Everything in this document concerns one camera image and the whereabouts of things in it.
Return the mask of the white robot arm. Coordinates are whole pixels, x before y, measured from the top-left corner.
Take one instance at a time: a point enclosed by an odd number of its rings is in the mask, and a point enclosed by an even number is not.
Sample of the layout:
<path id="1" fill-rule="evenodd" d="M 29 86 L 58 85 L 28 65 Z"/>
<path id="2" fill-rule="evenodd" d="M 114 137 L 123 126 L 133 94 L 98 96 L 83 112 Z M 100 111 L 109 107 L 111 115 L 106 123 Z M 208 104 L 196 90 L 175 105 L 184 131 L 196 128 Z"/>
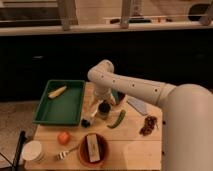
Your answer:
<path id="1" fill-rule="evenodd" d="M 99 99 L 117 90 L 161 109 L 161 171 L 213 171 L 213 93 L 208 89 L 117 75 L 109 60 L 92 67 L 87 77 Z"/>

